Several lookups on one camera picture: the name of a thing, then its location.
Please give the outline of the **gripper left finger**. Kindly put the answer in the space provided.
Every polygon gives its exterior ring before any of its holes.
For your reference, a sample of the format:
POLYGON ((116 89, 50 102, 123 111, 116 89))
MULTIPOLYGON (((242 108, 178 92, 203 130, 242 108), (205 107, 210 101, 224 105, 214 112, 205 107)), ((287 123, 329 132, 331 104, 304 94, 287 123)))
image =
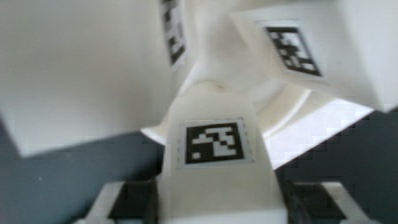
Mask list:
POLYGON ((88 215, 73 224, 159 224, 157 180, 107 183, 88 215))

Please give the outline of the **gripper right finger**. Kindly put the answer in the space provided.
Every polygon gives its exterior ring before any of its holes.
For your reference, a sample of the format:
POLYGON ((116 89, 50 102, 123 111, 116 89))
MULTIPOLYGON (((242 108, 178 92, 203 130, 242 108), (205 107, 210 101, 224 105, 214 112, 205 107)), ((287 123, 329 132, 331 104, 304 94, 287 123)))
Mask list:
POLYGON ((340 182, 294 182, 285 185, 288 224, 381 224, 360 207, 340 182))

